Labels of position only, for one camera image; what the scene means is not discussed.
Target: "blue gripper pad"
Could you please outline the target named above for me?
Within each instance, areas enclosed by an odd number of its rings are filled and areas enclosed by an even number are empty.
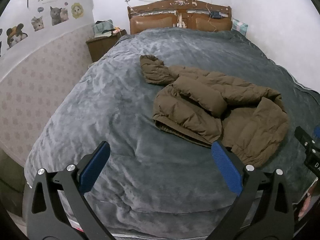
[[[230,191],[239,196],[242,192],[242,177],[240,173],[218,142],[212,143],[211,153]]]
[[[110,157],[110,151],[110,145],[107,142],[104,142],[96,153],[93,154],[93,157],[79,176],[78,188],[81,194],[91,191]]]
[[[315,130],[314,130],[314,134],[320,138],[320,126],[316,126]]]

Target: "metal bolt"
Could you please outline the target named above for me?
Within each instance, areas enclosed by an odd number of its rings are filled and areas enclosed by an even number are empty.
[[[39,175],[44,174],[44,169],[39,169],[38,174],[39,174]]]
[[[278,174],[278,175],[283,175],[283,171],[282,171],[281,169],[277,169],[277,170],[276,170],[276,174]]]
[[[73,171],[75,168],[76,168],[76,166],[74,166],[73,164],[70,164],[70,165],[67,167],[67,171]]]
[[[247,165],[245,168],[247,171],[254,171],[254,167],[252,165]]]

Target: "wooden headboard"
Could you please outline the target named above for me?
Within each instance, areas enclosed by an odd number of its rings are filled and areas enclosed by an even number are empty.
[[[222,19],[210,18],[209,11],[219,11]],[[201,31],[231,30],[231,7],[198,0],[162,0],[147,5],[128,7],[131,34],[146,29],[183,27]]]

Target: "bed sheet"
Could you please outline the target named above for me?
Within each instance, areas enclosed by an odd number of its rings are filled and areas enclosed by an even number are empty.
[[[320,95],[296,84],[235,30],[163,28],[122,37],[90,67],[45,126],[25,165],[30,185],[38,169],[63,170],[106,140],[111,157],[85,197],[111,233],[168,238],[210,234],[236,195],[228,190],[210,149],[155,127],[153,101],[162,87],[147,84],[142,76],[139,58],[146,54],[167,66],[220,71],[281,92],[290,129],[263,170],[281,168],[293,200],[301,198],[315,176],[303,165],[304,150],[293,133],[299,125],[312,133],[319,122]],[[246,222],[258,201],[257,195]],[[75,220],[64,196],[62,202]]]

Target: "nightstand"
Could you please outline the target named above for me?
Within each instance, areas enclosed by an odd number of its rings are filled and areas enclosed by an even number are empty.
[[[110,37],[99,37],[86,41],[92,61],[96,62],[101,59],[102,56],[106,54],[117,43],[117,41],[126,34],[126,30],[121,30],[119,33],[112,34]]]

